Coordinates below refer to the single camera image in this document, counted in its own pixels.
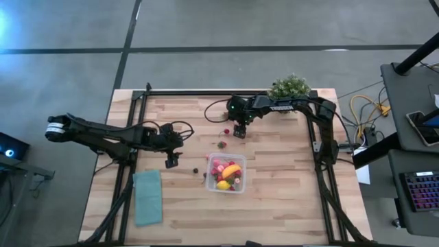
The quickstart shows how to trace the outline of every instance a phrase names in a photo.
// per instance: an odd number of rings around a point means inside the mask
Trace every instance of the potted plant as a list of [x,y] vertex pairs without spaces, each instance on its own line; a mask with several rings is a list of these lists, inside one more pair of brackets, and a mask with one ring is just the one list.
[[305,83],[306,79],[300,78],[294,74],[285,79],[277,79],[270,90],[268,96],[272,99],[281,99],[284,97],[299,97],[301,95],[308,95],[311,88]]

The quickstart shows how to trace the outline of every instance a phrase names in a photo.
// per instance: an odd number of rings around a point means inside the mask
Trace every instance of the green towel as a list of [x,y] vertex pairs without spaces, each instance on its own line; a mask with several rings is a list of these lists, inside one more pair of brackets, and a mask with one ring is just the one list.
[[147,226],[162,222],[162,185],[158,170],[139,172],[134,179],[134,222]]

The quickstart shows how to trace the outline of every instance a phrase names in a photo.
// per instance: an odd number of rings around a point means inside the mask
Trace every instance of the concrete floor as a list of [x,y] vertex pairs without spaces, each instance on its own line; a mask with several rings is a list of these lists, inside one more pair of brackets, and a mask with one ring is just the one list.
[[[0,49],[120,48],[134,0],[0,2]],[[233,45],[417,45],[439,31],[427,0],[144,0],[132,47]],[[379,66],[412,50],[130,54],[123,89],[267,87],[291,73],[338,95],[381,80]],[[96,156],[74,143],[44,138],[47,117],[66,112],[106,118],[121,54],[0,55],[0,131],[31,144],[28,160],[56,170],[38,199],[26,198],[11,246],[76,242]],[[425,62],[439,61],[435,52]],[[378,96],[382,84],[359,93]],[[340,99],[352,119],[351,96]],[[362,102],[357,102],[359,110]],[[377,129],[394,132],[391,117]],[[374,239],[437,246],[438,239],[390,226],[392,199],[364,200]]]

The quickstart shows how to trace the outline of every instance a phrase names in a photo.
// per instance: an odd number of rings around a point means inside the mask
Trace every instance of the white paper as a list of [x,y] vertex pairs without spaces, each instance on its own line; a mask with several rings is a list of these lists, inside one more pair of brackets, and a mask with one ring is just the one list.
[[[366,148],[357,148],[354,150],[354,155],[363,152]],[[357,173],[357,180],[359,183],[370,185],[369,165],[365,165],[355,171]]]
[[434,95],[434,104],[439,108],[439,95]]

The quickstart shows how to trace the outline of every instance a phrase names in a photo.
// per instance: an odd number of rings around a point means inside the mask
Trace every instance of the lemon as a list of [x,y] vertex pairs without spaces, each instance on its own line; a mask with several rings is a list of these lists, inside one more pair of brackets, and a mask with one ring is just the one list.
[[226,182],[225,180],[223,181],[219,181],[217,183],[217,189],[221,189],[221,190],[227,190],[228,188],[230,188],[230,184],[228,182]]

